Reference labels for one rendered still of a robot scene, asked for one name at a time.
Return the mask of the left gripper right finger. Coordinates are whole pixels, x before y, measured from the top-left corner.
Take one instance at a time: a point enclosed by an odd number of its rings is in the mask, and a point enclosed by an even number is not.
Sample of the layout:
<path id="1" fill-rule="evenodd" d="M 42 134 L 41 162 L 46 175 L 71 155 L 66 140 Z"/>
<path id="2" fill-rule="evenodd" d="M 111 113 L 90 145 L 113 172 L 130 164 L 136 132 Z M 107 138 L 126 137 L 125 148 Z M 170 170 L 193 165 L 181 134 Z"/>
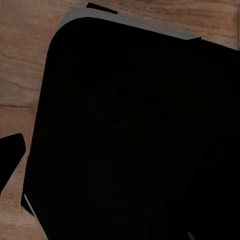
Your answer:
<path id="1" fill-rule="evenodd" d="M 240 173 L 240 135 L 235 133 L 229 133 L 227 135 L 224 151 L 235 165 Z"/>

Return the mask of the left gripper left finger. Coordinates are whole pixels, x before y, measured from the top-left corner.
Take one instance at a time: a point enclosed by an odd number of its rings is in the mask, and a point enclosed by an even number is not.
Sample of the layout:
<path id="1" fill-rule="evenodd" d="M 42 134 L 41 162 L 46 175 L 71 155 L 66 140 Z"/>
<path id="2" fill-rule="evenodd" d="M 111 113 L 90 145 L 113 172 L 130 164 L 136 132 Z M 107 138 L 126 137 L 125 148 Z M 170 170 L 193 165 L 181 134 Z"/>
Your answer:
<path id="1" fill-rule="evenodd" d="M 26 152 L 22 133 L 0 138 L 0 193 Z"/>

